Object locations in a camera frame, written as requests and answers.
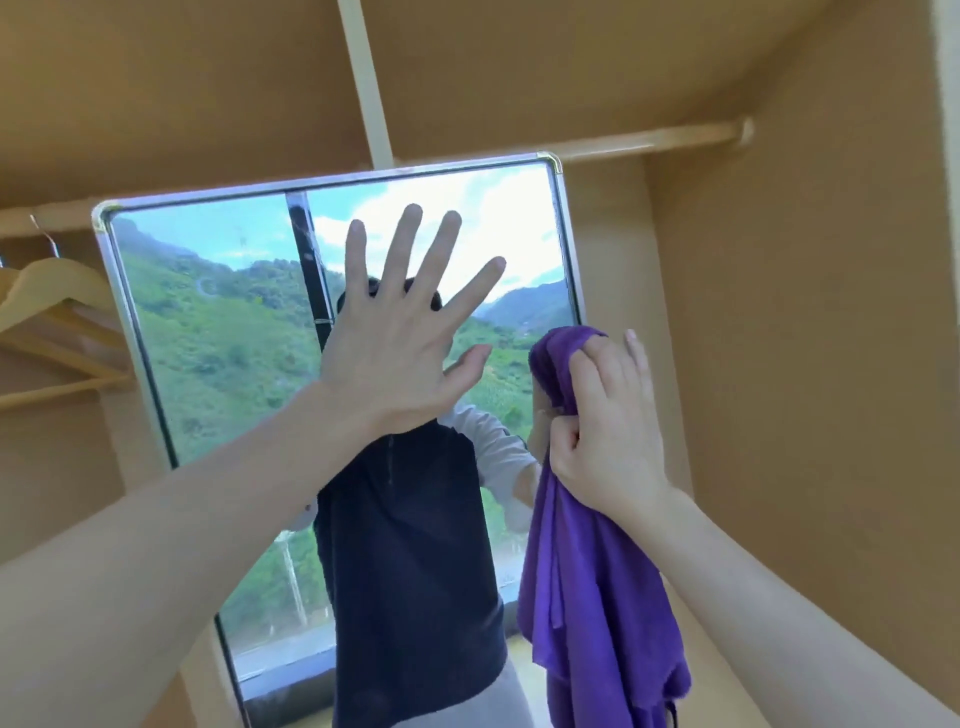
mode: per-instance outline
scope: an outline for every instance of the clothes rod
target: clothes rod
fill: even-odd
[[[713,124],[695,124],[682,127],[666,127],[649,132],[597,136],[593,139],[578,139],[557,144],[544,144],[538,148],[515,147],[513,149],[485,152],[469,157],[437,157],[418,159],[407,165],[432,164],[436,162],[464,161],[478,157],[506,157],[508,155],[546,151],[555,155],[564,164],[600,161],[618,157],[670,152],[675,149],[692,149],[716,144],[737,142],[747,145],[754,137],[754,122],[750,117],[737,121],[721,121]]]
[[[600,136],[560,144],[545,144],[539,148],[501,150],[468,157],[419,159],[402,162],[397,166],[416,166],[437,161],[500,157],[535,151],[551,152],[564,164],[574,164],[730,142],[747,144],[750,142],[753,133],[753,122],[747,118],[739,121],[670,127],[618,136]],[[101,198],[90,198],[69,203],[50,203],[36,207],[13,207],[0,210],[0,239],[34,237],[42,235],[44,232],[55,233],[90,229],[90,213],[102,201]]]

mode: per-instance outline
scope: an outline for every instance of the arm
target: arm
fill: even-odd
[[[670,487],[649,367],[636,339],[628,333],[624,348],[594,337],[584,349],[570,359],[580,417],[558,418],[552,427],[554,473],[657,564],[771,726],[960,726],[960,716]]]
[[[772,726],[960,726],[960,716],[760,564],[685,493],[665,479],[660,487],[653,507],[635,501],[616,520]]]
[[[321,381],[207,457],[0,566],[0,716],[15,728],[139,725],[271,540],[367,443],[421,425],[479,381],[490,348],[444,371],[453,331],[500,276],[495,258],[430,311],[459,230],[447,213],[404,295],[420,209],[404,210],[376,299],[363,225]],[[333,419],[336,426],[324,427]]]
[[[313,521],[317,518],[317,499],[314,498],[307,505],[303,507],[303,510],[297,513],[297,517],[292,521],[286,524],[286,529],[288,531],[305,531],[311,525]]]
[[[533,496],[540,482],[540,463],[523,441],[494,415],[472,404],[457,404],[440,422],[473,443],[480,484],[503,506],[507,527],[515,532],[528,530]]]
[[[132,726],[291,516],[366,444],[318,384],[203,460],[0,567],[10,726]],[[309,448],[294,433],[319,431]]]

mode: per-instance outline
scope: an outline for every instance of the hand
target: hand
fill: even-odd
[[[558,417],[550,431],[554,474],[615,521],[669,487],[646,353],[632,331],[624,344],[592,336],[570,357],[580,416]]]
[[[410,292],[404,295],[410,251],[422,210],[408,206],[396,225],[376,297],[368,294],[363,223],[347,235],[344,309],[321,359],[321,385],[337,403],[334,418],[354,418],[371,439],[405,432],[438,417],[483,374],[491,347],[475,346],[444,371],[454,332],[487,298],[503,275],[502,257],[488,262],[440,311],[430,310],[450,260],[461,219],[450,211],[440,223]]]
[[[550,399],[536,378],[533,381],[533,392],[534,425],[530,429],[530,437],[527,438],[527,449],[542,465],[547,446],[550,445],[550,426],[553,419],[560,414],[560,410],[551,406]]]

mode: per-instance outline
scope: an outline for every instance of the purple towel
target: purple towel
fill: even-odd
[[[575,415],[570,356],[590,327],[554,328],[530,371],[555,407]],[[556,728],[665,728],[690,690],[684,643],[660,572],[606,516],[581,505],[545,463],[516,620],[547,670]]]

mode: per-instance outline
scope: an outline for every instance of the white sleeve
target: white sleeve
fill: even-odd
[[[314,498],[306,505],[300,514],[287,526],[288,531],[303,531],[313,525],[317,518],[317,499]]]
[[[489,412],[472,404],[457,404],[439,420],[469,437],[476,455],[480,484],[496,498],[506,517],[507,527],[517,533],[530,529],[533,509],[514,497],[516,479],[537,458]]]

